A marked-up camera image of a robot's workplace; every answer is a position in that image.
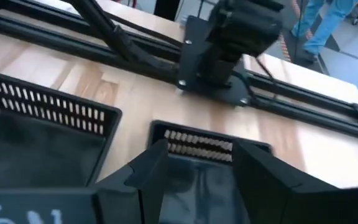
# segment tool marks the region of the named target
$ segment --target floor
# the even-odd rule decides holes
[[[358,87],[358,25],[352,25],[352,19],[346,19],[342,22],[327,41],[326,47],[322,49],[319,56],[319,62],[310,64],[301,59],[302,44],[307,41],[307,39],[303,38],[297,42],[296,39],[289,35],[289,30],[299,18],[299,15],[296,13],[295,2],[297,1],[296,3],[299,5],[300,9],[300,6],[306,6],[308,0],[276,1],[286,5],[285,9],[282,11],[283,15],[285,15],[283,16],[283,39],[288,49],[289,58],[283,54],[283,42],[281,41],[274,43],[266,53],[284,60],[291,60],[293,63],[353,83]],[[177,21],[182,21],[183,18],[188,15],[197,16],[200,2],[200,0],[182,0],[177,14]],[[147,8],[145,11],[153,13],[154,7],[148,5],[154,6],[154,4],[155,0],[141,0],[139,2],[139,7],[142,8],[142,10],[144,10],[143,8]],[[212,4],[204,3],[200,17],[207,19],[212,8]],[[316,31],[328,9],[329,4],[325,4],[320,11],[320,15],[314,26],[311,28],[311,33]]]

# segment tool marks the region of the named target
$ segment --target wooden table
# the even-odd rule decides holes
[[[98,0],[115,15],[182,41],[179,25],[151,14]],[[64,2],[43,0],[74,12]],[[12,15],[59,32],[102,43],[29,18]],[[269,55],[260,57],[275,78],[347,102],[358,103],[358,89]],[[244,56],[249,70],[263,73]],[[175,86],[125,70],[0,35],[0,73],[115,106],[123,117],[99,179],[111,174],[145,149],[153,119],[268,142],[281,160],[338,187],[358,186],[358,139],[253,108],[233,108]]]

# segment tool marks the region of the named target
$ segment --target light wood surface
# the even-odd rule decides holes
[[[117,13],[122,13],[122,17],[139,23],[147,21],[148,24],[154,24],[153,29],[160,29],[161,33],[170,35],[172,29],[176,29],[169,26],[164,30],[158,24],[168,24],[166,20],[109,2],[112,10],[121,11]],[[82,39],[100,42],[61,28],[49,27]],[[277,79],[340,100],[358,103],[358,89],[350,83],[269,55],[263,55],[261,59]],[[261,72],[250,57],[245,56],[244,61],[248,69]],[[278,158],[317,178],[338,187],[358,186],[357,138],[253,108],[233,108],[200,96],[181,93],[175,86],[158,80],[3,35],[0,35],[0,73],[122,110],[123,117],[100,179],[141,153],[145,149],[150,122],[161,119],[268,142],[274,147],[274,154]]]

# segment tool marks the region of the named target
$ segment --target black plastic basket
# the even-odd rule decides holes
[[[122,112],[0,74],[0,187],[98,178]]]
[[[168,140],[169,153],[168,179],[164,188],[160,223],[194,223],[195,220],[200,223],[249,223],[231,161],[221,159],[222,157],[219,159],[219,155],[226,154],[231,159],[231,149],[228,146],[234,139],[250,143],[268,153],[272,153],[271,145],[164,121],[153,121],[149,132],[149,148],[161,139]],[[172,150],[174,144],[182,146],[182,153]],[[183,151],[183,147],[190,149],[190,152]],[[195,149],[207,150],[217,156],[214,158],[191,154]]]

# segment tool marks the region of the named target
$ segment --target metal bolt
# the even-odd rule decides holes
[[[243,104],[247,104],[248,100],[246,98],[243,98],[243,99],[240,100],[240,102],[243,103]]]
[[[179,80],[179,85],[185,86],[185,85],[186,85],[186,81],[184,81],[184,80]]]

